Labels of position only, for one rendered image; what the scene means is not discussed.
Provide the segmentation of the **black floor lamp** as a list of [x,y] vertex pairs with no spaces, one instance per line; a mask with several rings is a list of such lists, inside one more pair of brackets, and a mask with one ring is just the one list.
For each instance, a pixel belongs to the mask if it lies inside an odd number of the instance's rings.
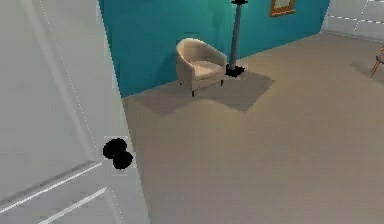
[[239,30],[240,30],[240,23],[241,23],[242,6],[247,4],[248,0],[232,0],[231,3],[236,6],[236,12],[235,12],[235,18],[234,18],[233,32],[232,32],[229,63],[226,66],[226,75],[236,78],[245,71],[244,67],[236,65],[236,58],[237,58],[237,50],[238,50],[238,38],[239,38]]

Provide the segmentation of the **black door knob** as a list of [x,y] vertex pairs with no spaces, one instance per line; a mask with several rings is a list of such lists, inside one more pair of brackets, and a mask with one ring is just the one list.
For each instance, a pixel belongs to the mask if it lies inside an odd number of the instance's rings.
[[103,156],[112,160],[113,167],[117,170],[128,168],[133,162],[133,155],[127,151],[127,143],[122,138],[108,141],[102,149]]

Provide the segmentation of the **wooden framed picture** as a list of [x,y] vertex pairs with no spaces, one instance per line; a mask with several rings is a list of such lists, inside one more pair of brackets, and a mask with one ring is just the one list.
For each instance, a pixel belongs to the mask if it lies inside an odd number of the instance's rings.
[[295,0],[271,0],[270,17],[279,17],[296,12],[294,9]]

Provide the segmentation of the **white room door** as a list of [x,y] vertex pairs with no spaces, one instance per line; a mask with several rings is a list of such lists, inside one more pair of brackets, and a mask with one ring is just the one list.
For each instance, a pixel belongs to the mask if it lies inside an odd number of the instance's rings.
[[99,0],[0,0],[0,224],[150,224]]

